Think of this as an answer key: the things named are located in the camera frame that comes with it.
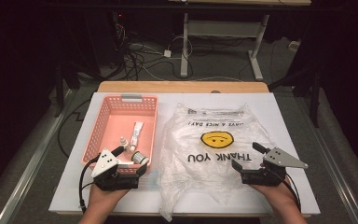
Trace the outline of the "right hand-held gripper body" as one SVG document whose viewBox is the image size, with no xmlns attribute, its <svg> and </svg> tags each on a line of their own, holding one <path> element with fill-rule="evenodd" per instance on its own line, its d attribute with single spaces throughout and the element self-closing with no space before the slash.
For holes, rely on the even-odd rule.
<svg viewBox="0 0 358 224">
<path fill-rule="evenodd" d="M 309 168 L 305 162 L 278 147 L 270 149 L 269 153 L 262 155 L 264 166 L 257 170 L 244 170 L 241 174 L 243 184 L 276 187 L 285 179 L 287 167 Z"/>
</svg>

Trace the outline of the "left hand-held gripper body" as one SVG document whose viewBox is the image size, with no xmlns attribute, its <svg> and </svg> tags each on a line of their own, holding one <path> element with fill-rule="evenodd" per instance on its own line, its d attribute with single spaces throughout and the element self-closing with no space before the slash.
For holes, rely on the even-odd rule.
<svg viewBox="0 0 358 224">
<path fill-rule="evenodd" d="M 137 166 L 122 163 L 118 156 L 105 148 L 97 160 L 91 173 L 94 183 L 103 191 L 116 191 L 121 189 L 137 189 L 139 176 L 136 174 Z"/>
</svg>

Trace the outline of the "small round green-rimmed jar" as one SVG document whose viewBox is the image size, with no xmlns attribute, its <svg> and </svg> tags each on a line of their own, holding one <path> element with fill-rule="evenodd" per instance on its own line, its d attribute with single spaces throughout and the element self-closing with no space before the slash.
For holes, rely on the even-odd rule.
<svg viewBox="0 0 358 224">
<path fill-rule="evenodd" d="M 142 154 L 140 151 L 135 151 L 132 156 L 131 156 L 131 160 L 135 163 L 135 164 L 148 164 L 149 162 L 149 158 L 146 157 L 144 154 Z"/>
</svg>

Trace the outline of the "white tube with red cap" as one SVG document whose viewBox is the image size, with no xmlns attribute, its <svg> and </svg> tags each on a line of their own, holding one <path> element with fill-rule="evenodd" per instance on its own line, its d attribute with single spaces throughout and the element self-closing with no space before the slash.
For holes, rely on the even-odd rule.
<svg viewBox="0 0 358 224">
<path fill-rule="evenodd" d="M 142 121 L 136 121 L 134 123 L 133 132 L 131 136 L 131 142 L 130 142 L 130 150 L 134 151 L 138 146 L 138 140 L 140 137 L 140 133 L 144 127 L 144 123 Z"/>
</svg>

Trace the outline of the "pink perforated plastic basket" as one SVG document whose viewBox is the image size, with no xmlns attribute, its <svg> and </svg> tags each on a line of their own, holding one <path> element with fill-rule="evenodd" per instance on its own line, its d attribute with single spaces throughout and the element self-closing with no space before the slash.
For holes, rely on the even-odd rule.
<svg viewBox="0 0 358 224">
<path fill-rule="evenodd" d="M 140 151 L 149 158 L 151 164 L 154 135 L 158 115 L 158 97 L 142 94 L 106 94 L 98 102 L 96 117 L 85 146 L 82 164 L 95 158 L 105 148 L 113 150 L 120 146 L 120 137 L 129 142 L 128 149 L 118 156 L 124 163 L 132 163 L 131 156 Z M 138 146 L 130 150 L 134 123 L 142 121 L 144 127 L 140 133 Z"/>
</svg>

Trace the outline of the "clear plastic smiley bag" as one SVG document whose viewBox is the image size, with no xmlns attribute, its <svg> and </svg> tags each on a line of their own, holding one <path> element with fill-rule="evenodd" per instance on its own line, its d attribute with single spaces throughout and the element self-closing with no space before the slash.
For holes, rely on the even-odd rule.
<svg viewBox="0 0 358 224">
<path fill-rule="evenodd" d="M 248 105 L 239 108 L 191 108 L 179 104 L 166 123 L 159 159 L 160 214 L 172 220 L 173 209 L 189 189 L 198 189 L 219 203 L 241 187 L 231 163 L 256 170 L 262 155 L 257 142 L 275 142 Z"/>
</svg>

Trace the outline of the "person's left hand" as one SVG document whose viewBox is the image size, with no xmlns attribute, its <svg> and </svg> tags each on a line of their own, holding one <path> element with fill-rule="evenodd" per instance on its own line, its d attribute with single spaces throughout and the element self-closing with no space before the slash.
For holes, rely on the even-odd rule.
<svg viewBox="0 0 358 224">
<path fill-rule="evenodd" d="M 105 208 L 113 210 L 118 202 L 129 192 L 128 189 L 116 191 L 103 191 L 95 184 L 89 192 L 89 208 Z"/>
</svg>

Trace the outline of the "person's right hand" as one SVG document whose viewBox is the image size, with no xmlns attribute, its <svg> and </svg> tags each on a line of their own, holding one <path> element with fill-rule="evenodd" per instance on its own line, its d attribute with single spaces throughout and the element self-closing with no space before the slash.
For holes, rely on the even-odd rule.
<svg viewBox="0 0 358 224">
<path fill-rule="evenodd" d="M 260 192 L 274 209 L 297 208 L 296 197 L 283 183 L 276 187 L 251 185 L 251 188 Z"/>
</svg>

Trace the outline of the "black stand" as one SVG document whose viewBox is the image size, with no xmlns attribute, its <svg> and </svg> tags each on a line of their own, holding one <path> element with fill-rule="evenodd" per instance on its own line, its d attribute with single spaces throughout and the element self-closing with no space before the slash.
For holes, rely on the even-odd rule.
<svg viewBox="0 0 358 224">
<path fill-rule="evenodd" d="M 319 66 L 316 63 L 310 63 L 309 65 L 304 65 L 298 71 L 272 82 L 268 85 L 268 89 L 273 91 L 280 86 L 292 86 L 295 97 L 304 97 L 308 94 L 310 96 L 310 121 L 315 128 L 318 128 L 320 82 Z"/>
<path fill-rule="evenodd" d="M 64 107 L 63 83 L 66 83 L 70 90 L 78 90 L 80 88 L 76 64 L 72 61 L 59 61 L 55 68 L 56 118 L 62 113 Z"/>
</svg>

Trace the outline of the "white board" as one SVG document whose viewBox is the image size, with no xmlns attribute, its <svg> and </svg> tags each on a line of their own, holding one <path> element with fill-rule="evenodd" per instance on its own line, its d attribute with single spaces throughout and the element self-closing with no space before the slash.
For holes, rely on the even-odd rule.
<svg viewBox="0 0 358 224">
<path fill-rule="evenodd" d="M 60 215 L 79 215 L 78 181 L 83 169 L 81 158 L 88 142 L 93 122 L 105 94 L 93 95 L 89 110 L 67 161 L 62 178 L 52 198 L 49 210 Z M 114 213 L 122 216 L 157 216 L 161 205 L 158 190 L 159 152 L 162 146 L 163 126 L 172 116 L 177 104 L 198 108 L 238 108 L 247 104 L 270 133 L 273 141 L 289 154 L 296 150 L 284 124 L 281 111 L 271 93 L 160 93 L 158 118 L 150 172 L 141 178 L 137 189 L 120 200 Z M 179 199 L 173 214 L 177 217 L 266 217 L 272 210 L 265 198 L 243 185 L 228 194 L 226 203 L 198 189 L 189 189 Z"/>
</svg>

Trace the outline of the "white power strip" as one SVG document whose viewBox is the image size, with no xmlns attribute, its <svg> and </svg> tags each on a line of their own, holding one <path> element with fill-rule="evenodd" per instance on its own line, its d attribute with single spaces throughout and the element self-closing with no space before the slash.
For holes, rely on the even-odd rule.
<svg viewBox="0 0 358 224">
<path fill-rule="evenodd" d="M 288 45 L 287 48 L 288 48 L 290 51 L 292 51 L 292 52 L 297 52 L 298 49 L 299 49 L 299 47 L 300 47 L 300 45 L 301 45 L 301 41 L 300 41 L 300 40 L 298 40 L 298 41 L 291 41 L 291 42 L 289 43 L 289 45 Z"/>
</svg>

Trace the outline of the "dark computer tower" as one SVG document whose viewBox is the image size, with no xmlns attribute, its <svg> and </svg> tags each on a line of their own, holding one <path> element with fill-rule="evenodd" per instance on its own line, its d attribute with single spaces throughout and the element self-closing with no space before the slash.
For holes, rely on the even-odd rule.
<svg viewBox="0 0 358 224">
<path fill-rule="evenodd" d="M 113 63 L 122 65 L 124 62 L 124 54 L 128 47 L 128 38 L 124 26 L 120 23 L 121 15 L 117 12 L 111 12 L 108 15 L 109 24 L 111 26 L 112 36 L 114 38 L 114 58 Z"/>
</svg>

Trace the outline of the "white-legged desk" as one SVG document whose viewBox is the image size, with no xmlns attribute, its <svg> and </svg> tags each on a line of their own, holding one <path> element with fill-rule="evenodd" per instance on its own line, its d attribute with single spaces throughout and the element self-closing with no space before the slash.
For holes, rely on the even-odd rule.
<svg viewBox="0 0 358 224">
<path fill-rule="evenodd" d="M 170 0 L 171 2 L 181 3 L 184 7 L 194 7 L 199 4 L 204 7 L 217 7 L 218 5 L 228 5 L 229 7 L 266 7 L 267 9 L 275 6 L 288 8 L 308 7 L 310 0 Z M 260 70 L 257 54 L 267 29 L 269 14 L 264 13 L 259 21 L 230 21 L 218 19 L 190 19 L 189 13 L 184 13 L 183 20 L 183 39 L 181 53 L 180 77 L 189 77 L 190 61 L 189 57 L 194 49 L 190 42 L 190 36 L 217 36 L 217 37 L 243 37 L 254 38 L 254 47 L 247 52 L 249 64 L 257 81 L 262 81 L 263 75 Z"/>
</svg>

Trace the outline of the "metal floor rail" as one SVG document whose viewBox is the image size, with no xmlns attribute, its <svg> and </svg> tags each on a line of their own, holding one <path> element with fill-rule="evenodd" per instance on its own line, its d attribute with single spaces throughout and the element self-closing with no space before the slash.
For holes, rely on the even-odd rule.
<svg viewBox="0 0 358 224">
<path fill-rule="evenodd" d="M 10 197 L 7 200 L 2 212 L 0 213 L 0 224 L 11 224 L 29 190 L 34 182 L 34 178 L 46 157 L 48 146 L 61 125 L 64 114 L 68 111 L 70 104 L 73 102 L 77 94 L 77 90 L 68 90 L 63 97 L 64 105 L 61 107 L 57 115 L 54 115 L 52 120 L 48 122 L 47 130 L 45 131 L 41 142 L 34 150 L 32 158 L 25 167 L 20 180 L 13 189 Z"/>
<path fill-rule="evenodd" d="M 326 142 L 324 141 L 323 135 L 320 132 L 319 128 L 316 128 L 313 122 L 309 117 L 309 109 L 306 104 L 306 101 L 301 98 L 296 98 L 296 103 L 298 104 L 300 111 L 305 118 L 308 126 L 310 127 L 313 136 L 317 142 L 317 149 L 319 154 L 324 162 L 324 166 L 334 183 L 336 192 L 345 206 L 345 209 L 351 219 L 352 224 L 358 224 L 358 202 L 354 197 L 354 193 L 348 183 L 348 181 L 344 178 L 343 173 L 340 171 L 338 164 L 329 150 Z"/>
</svg>

